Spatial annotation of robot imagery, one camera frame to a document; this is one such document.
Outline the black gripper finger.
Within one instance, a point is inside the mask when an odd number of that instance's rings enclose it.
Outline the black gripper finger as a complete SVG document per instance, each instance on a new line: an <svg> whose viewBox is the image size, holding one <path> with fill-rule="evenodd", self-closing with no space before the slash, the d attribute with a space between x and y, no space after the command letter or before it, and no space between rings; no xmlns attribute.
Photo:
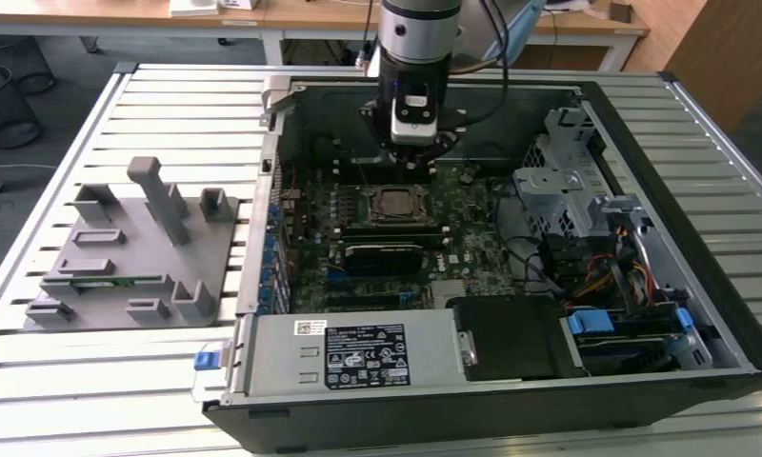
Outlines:
<svg viewBox="0 0 762 457"><path fill-rule="evenodd" d="M391 136L391 114L379 108L377 102L367 102L358 112L381 150L403 168L413 168L414 146L394 142Z"/></svg>
<svg viewBox="0 0 762 457"><path fill-rule="evenodd" d="M417 151L417 183L427 184L437 159L453 151L465 135L465 114L462 109L423 110L417 120L423 136Z"/></svg>

